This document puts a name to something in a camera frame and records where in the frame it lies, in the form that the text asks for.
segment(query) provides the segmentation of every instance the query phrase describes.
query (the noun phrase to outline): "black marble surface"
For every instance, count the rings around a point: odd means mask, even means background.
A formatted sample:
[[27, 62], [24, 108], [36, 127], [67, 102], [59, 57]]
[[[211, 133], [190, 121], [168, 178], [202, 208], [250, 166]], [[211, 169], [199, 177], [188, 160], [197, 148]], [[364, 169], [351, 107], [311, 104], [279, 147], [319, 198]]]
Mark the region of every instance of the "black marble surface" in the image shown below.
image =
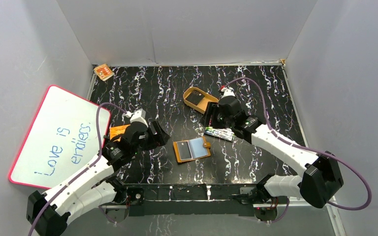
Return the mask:
[[[198, 87], [219, 97], [219, 88], [227, 82], [249, 77], [265, 93], [269, 120], [281, 134], [303, 145], [304, 141], [281, 66], [162, 66], [112, 67], [114, 78], [96, 79], [91, 101], [112, 102], [127, 111], [143, 108], [149, 121], [157, 119], [170, 134], [168, 144], [138, 153], [124, 166], [119, 178], [125, 183], [252, 183], [267, 174], [295, 174], [267, 151], [236, 138], [233, 143], [207, 137], [211, 156], [178, 164], [173, 141], [200, 137], [202, 114], [183, 103], [183, 93]], [[259, 92], [253, 84], [240, 81], [232, 85], [248, 111], [264, 120]], [[111, 126], [127, 124], [124, 114], [112, 107]]]

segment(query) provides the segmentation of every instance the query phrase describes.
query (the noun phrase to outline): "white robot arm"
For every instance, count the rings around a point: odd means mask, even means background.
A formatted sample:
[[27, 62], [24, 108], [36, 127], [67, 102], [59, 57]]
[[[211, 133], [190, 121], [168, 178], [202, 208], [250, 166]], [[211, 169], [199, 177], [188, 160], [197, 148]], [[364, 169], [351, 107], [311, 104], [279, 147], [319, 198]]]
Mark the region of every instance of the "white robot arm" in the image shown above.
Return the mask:
[[218, 103], [208, 104], [202, 118], [204, 126], [231, 128], [238, 138], [265, 149], [297, 173], [296, 176], [268, 175], [257, 184], [257, 189], [251, 195], [259, 195], [263, 199], [297, 197], [305, 199], [314, 207], [324, 207], [344, 184], [338, 162], [324, 155], [293, 147], [294, 141], [269, 129], [258, 117], [247, 115], [232, 88], [223, 87], [221, 92], [223, 95]]
[[148, 125], [142, 109], [126, 116], [130, 118], [130, 126], [118, 142], [119, 137], [114, 137], [104, 145], [100, 158], [95, 155], [86, 166], [59, 185], [42, 194], [35, 191], [29, 196], [27, 219], [33, 224], [38, 218], [34, 228], [39, 235], [59, 236], [68, 224], [89, 210], [105, 203], [125, 201], [125, 187], [116, 176], [109, 177], [134, 159], [138, 151], [163, 146], [170, 138], [157, 121]]

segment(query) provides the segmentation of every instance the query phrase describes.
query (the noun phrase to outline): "white wall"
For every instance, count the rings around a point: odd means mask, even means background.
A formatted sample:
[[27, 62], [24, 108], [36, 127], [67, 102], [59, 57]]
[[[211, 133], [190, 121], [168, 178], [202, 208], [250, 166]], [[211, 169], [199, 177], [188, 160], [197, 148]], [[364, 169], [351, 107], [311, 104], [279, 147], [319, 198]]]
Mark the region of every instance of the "white wall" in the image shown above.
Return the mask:
[[[311, 147], [355, 166], [373, 190], [363, 211], [341, 211], [348, 235], [378, 235], [378, 1], [319, 0], [287, 58], [287, 76]], [[363, 185], [343, 168], [338, 202]]]
[[46, 88], [86, 96], [91, 72], [55, 0], [0, 0], [0, 236], [27, 235], [30, 227], [33, 189], [7, 175]]
[[93, 64], [287, 57], [316, 0], [58, 0]]

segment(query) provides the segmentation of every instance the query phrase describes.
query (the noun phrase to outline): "wallet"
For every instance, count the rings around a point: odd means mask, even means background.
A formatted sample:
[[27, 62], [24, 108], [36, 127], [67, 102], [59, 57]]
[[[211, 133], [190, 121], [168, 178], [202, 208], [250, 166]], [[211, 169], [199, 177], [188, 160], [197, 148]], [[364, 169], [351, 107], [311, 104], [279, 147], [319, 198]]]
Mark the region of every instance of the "wallet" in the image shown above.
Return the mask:
[[211, 156], [211, 144], [205, 137], [173, 142], [177, 162], [183, 163]]
[[191, 108], [204, 114], [208, 102], [218, 102], [218, 99], [196, 87], [190, 87], [183, 93], [183, 102]]

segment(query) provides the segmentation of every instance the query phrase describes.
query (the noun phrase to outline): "purple cable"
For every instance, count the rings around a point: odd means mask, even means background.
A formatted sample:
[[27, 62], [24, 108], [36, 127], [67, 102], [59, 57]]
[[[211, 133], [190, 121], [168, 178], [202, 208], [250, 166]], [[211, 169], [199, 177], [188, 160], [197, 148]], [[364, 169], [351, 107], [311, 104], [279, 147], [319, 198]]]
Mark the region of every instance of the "purple cable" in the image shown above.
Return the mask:
[[117, 223], [117, 221], [114, 220], [114, 219], [112, 219], [112, 217], [109, 216], [108, 213], [105, 212], [101, 206], [99, 206], [99, 209], [100, 209], [100, 211], [102, 211], [102, 213], [105, 215], [106, 219], [108, 219], [109, 222], [111, 222], [111, 223], [113, 223], [113, 224], [116, 224], [116, 223]]
[[[96, 110], [96, 132], [97, 132], [97, 136], [98, 136], [98, 141], [99, 141], [99, 153], [98, 153], [98, 158], [90, 165], [90, 167], [94, 166], [99, 160], [100, 158], [102, 157], [102, 137], [100, 135], [100, 132], [99, 132], [99, 111], [100, 109], [105, 106], [105, 105], [112, 105], [116, 108], [118, 108], [120, 111], [126, 113], [126, 111], [124, 109], [122, 109], [121, 107], [119, 107], [118, 105], [115, 105], [113, 103], [110, 103], [110, 102], [104, 102], [104, 103], [101, 103], [97, 110]], [[75, 177], [73, 177], [69, 182], [68, 184], [71, 185], [75, 180], [77, 180], [81, 175], [83, 175], [86, 171], [88, 171], [88, 168], [85, 168], [83, 169], [79, 174], [77, 174]], [[52, 201], [54, 201], [54, 199], [56, 199], [56, 197], [58, 195], [60, 195], [65, 189], [67, 188], [67, 186], [63, 186], [44, 206], [43, 208], [41, 208], [40, 212], [38, 213], [38, 215], [35, 217], [35, 220], [34, 222], [31, 224], [31, 228], [30, 228], [30, 231], [28, 232], [28, 236], [31, 236], [33, 231], [34, 231], [34, 228], [35, 226], [37, 225], [37, 222], [39, 220], [39, 218], [42, 216], [42, 214], [44, 213], [44, 211], [47, 209], [47, 207], [51, 204]]]
[[323, 151], [320, 151], [320, 150], [317, 150], [317, 149], [314, 149], [314, 148], [310, 148], [310, 147], [304, 147], [304, 146], [301, 146], [301, 145], [298, 145], [298, 144], [292, 144], [292, 142], [288, 141], [288, 140], [285, 140], [281, 137], [278, 137], [275, 130], [273, 129], [272, 125], [270, 124], [270, 121], [269, 121], [269, 118], [268, 118], [268, 114], [267, 114], [267, 109], [266, 109], [266, 104], [264, 102], [264, 95], [263, 95], [263, 91], [261, 90], [260, 86], [256, 83], [256, 81], [250, 79], [250, 78], [246, 78], [246, 77], [241, 77], [241, 78], [237, 78], [237, 79], [234, 79], [232, 80], [231, 82], [229, 82], [228, 84], [225, 85], [228, 86], [236, 81], [239, 81], [239, 80], [247, 80], [247, 81], [250, 81], [252, 82], [254, 85], [257, 86], [258, 88], [258, 91], [260, 92], [260, 95], [261, 95], [261, 100], [262, 100], [262, 103], [263, 103], [263, 112], [264, 112], [264, 118], [266, 119], [266, 124], [267, 124], [267, 127], [272, 131], [272, 134], [277, 138], [279, 139], [280, 141], [284, 142], [285, 144], [287, 145], [292, 145], [293, 147], [295, 148], [299, 148], [299, 149], [302, 149], [302, 150], [306, 150], [306, 151], [312, 151], [312, 152], [316, 152], [316, 153], [319, 153], [319, 154], [322, 154], [324, 156], [328, 156], [329, 158], [332, 158], [340, 163], [342, 163], [343, 165], [345, 165], [347, 168], [349, 168], [353, 173], [355, 173], [357, 175], [357, 177], [359, 177], [359, 179], [363, 182], [364, 186], [366, 187], [366, 190], [367, 190], [367, 201], [361, 205], [361, 206], [357, 206], [357, 207], [349, 207], [349, 206], [341, 206], [341, 205], [338, 205], [338, 204], [335, 204], [333, 202], [328, 202], [330, 205], [332, 206], [335, 206], [335, 207], [338, 207], [340, 209], [344, 209], [344, 210], [362, 210], [364, 208], [366, 208], [368, 205], [370, 205], [370, 202], [372, 201], [372, 190], [369, 186], [369, 184], [367, 183], [367, 181], [364, 179], [364, 177], [355, 169], [353, 168], [351, 165], [349, 165], [347, 162], [339, 159], [338, 157], [336, 156], [333, 156], [331, 154], [328, 154], [328, 153], [325, 153]]
[[287, 198], [286, 207], [284, 208], [283, 213], [281, 214], [281, 216], [279, 218], [273, 220], [272, 223], [280, 221], [284, 217], [284, 215], [286, 215], [287, 208], [289, 207], [289, 203], [290, 203], [290, 200], [289, 200], [289, 198]]

